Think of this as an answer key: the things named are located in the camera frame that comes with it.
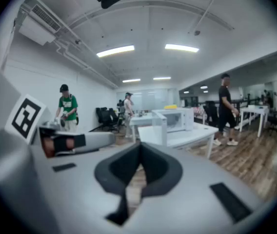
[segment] air vent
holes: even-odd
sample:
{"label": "air vent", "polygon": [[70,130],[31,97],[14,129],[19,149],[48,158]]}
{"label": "air vent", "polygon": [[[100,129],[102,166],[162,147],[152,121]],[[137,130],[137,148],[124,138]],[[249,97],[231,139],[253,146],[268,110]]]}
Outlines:
{"label": "air vent", "polygon": [[60,25],[37,4],[29,15],[53,33],[56,33],[60,29]]}

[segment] black slot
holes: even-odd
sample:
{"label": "black slot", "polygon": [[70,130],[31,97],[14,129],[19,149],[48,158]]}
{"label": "black slot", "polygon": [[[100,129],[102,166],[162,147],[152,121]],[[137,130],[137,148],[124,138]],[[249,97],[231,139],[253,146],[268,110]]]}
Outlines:
{"label": "black slot", "polygon": [[252,211],[223,183],[210,186],[222,206],[237,223],[247,217]]}
{"label": "black slot", "polygon": [[53,170],[55,173],[57,172],[61,172],[70,168],[74,168],[76,167],[76,165],[74,163],[68,163],[68,164],[64,164],[64,165],[59,165],[59,166],[53,166]]}

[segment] pipe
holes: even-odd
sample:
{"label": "pipe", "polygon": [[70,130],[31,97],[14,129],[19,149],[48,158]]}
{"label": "pipe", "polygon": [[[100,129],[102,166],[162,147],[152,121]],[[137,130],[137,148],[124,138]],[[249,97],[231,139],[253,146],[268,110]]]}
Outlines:
{"label": "pipe", "polygon": [[205,10],[205,12],[203,13],[202,17],[200,18],[199,22],[195,25],[193,33],[196,31],[197,27],[199,26],[199,24],[201,23],[201,21],[204,19],[204,17],[206,16],[206,14],[208,13],[208,10],[210,9],[211,5],[213,4],[215,0],[211,0],[207,9]]}
{"label": "pipe", "polygon": [[81,38],[62,20],[62,19],[60,19],[59,18],[59,16],[58,15],[56,15],[42,0],[37,0],[39,3],[41,3],[41,5],[48,11],[48,12],[50,12],[58,21],[60,21],[63,25],[64,25],[64,27],[66,28],[66,29],[68,29],[69,31],[70,31],[70,33],[71,34],[73,34],[74,35],[74,37],[77,39],[77,40],[80,40],[80,42],[93,54],[93,55],[95,55],[97,58],[98,58],[98,60],[99,61],[101,61],[104,65],[105,65],[105,67],[116,77],[116,78],[118,78],[117,77],[117,75],[108,67],[108,65],[103,61],[103,60],[101,60],[97,55],[96,55],[96,53],[84,42],[84,41],[82,41],[81,40]]}
{"label": "pipe", "polygon": [[[56,50],[57,53],[59,53],[60,55],[64,56],[68,60],[72,61],[73,63],[75,63],[79,67],[83,68],[83,70],[91,70],[91,71],[93,71],[96,75],[98,75],[103,80],[105,80],[106,83],[108,83],[109,85],[111,85],[114,88],[118,88],[118,86],[115,85],[113,82],[111,82],[109,79],[107,79],[106,77],[104,77],[103,75],[98,73],[96,70],[94,70],[92,67],[88,66],[85,62],[83,62],[82,60],[80,60],[79,58],[74,56],[73,54],[69,53],[68,52],[68,46],[64,46],[62,43],[59,43],[59,42],[56,42],[56,41],[54,41],[54,43],[58,47],[58,49]],[[62,45],[63,45],[63,48],[65,49],[64,53],[60,52],[60,49],[62,48]]]}

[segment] ceiling beam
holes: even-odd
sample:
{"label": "ceiling beam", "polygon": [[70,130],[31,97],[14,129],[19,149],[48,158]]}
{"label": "ceiling beam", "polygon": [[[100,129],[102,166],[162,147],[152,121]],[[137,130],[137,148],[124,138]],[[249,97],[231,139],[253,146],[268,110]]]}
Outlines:
{"label": "ceiling beam", "polygon": [[96,10],[90,11],[88,13],[84,13],[82,16],[79,16],[77,19],[73,20],[73,22],[69,24],[69,27],[73,30],[73,29],[77,28],[78,26],[83,25],[88,20],[92,20],[94,18],[104,16],[108,13],[114,13],[114,12],[124,10],[124,9],[131,9],[131,8],[143,7],[143,6],[144,7],[156,7],[156,8],[160,7],[160,8],[177,9],[177,10],[182,10],[186,13],[191,13],[191,14],[196,14],[196,15],[205,14],[205,17],[207,19],[214,21],[215,23],[219,24],[226,30],[231,31],[234,29],[233,26],[231,26],[230,24],[228,24],[221,18],[208,12],[207,9],[202,9],[202,8],[193,6],[191,4],[186,4],[186,3],[177,2],[177,1],[173,1],[173,0],[128,0],[128,1],[124,1],[124,2],[119,2],[105,10],[96,9]]}
{"label": "ceiling beam", "polygon": [[203,13],[203,15],[201,16],[200,20],[198,21],[198,23],[195,25],[194,29],[193,29],[193,33],[196,31],[196,29],[198,28],[198,26],[200,25],[200,23],[202,22],[202,20],[205,18],[205,16],[208,13],[208,10],[210,9],[211,5],[213,4],[215,0],[211,0],[207,9],[205,10],[205,12]]}

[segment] man in black shirt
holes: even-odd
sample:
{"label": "man in black shirt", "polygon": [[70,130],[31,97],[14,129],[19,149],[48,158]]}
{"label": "man in black shirt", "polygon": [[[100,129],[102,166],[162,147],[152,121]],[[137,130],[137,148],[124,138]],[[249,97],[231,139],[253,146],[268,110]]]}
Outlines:
{"label": "man in black shirt", "polygon": [[218,108],[219,114],[219,123],[218,123],[218,133],[215,135],[214,144],[217,146],[221,145],[221,142],[218,140],[218,137],[223,133],[223,129],[228,122],[230,124],[230,136],[227,145],[229,146],[237,146],[238,142],[234,140],[234,127],[236,126],[236,122],[233,116],[239,115],[239,111],[231,105],[231,94],[228,91],[227,87],[230,85],[230,76],[228,74],[223,74],[221,76],[222,85],[218,91],[219,103],[220,106]]}

